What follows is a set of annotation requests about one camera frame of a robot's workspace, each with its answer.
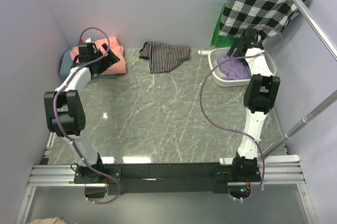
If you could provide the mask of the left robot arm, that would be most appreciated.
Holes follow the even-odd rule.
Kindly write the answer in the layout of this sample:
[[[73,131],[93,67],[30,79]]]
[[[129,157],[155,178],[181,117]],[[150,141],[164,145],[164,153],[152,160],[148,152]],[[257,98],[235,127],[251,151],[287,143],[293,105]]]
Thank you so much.
[[[107,43],[97,47],[93,42],[80,40],[77,48],[69,76],[55,91],[44,94],[46,122],[50,132],[71,146],[80,175],[90,170],[102,175],[101,157],[84,132],[86,117],[80,93],[93,77],[123,62],[124,56],[123,52],[115,53]]]

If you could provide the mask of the purple t shirt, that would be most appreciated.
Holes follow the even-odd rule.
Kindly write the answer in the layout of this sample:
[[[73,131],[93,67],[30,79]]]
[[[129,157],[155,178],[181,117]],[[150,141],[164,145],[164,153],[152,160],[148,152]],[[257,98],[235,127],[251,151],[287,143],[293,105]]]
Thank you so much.
[[[231,60],[229,56],[217,59],[219,70],[224,74],[222,79],[227,81],[248,80],[251,78],[251,70],[246,60]]]

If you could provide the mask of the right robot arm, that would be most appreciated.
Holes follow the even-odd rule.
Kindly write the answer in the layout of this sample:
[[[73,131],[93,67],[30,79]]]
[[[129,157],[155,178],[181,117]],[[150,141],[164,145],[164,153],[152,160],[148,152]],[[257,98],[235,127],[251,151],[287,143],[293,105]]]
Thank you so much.
[[[243,99],[246,123],[241,144],[232,162],[232,176],[238,181],[258,179],[258,161],[261,158],[258,144],[264,121],[274,107],[280,78],[270,70],[255,29],[244,31],[230,48],[230,54],[245,62],[251,72]]]

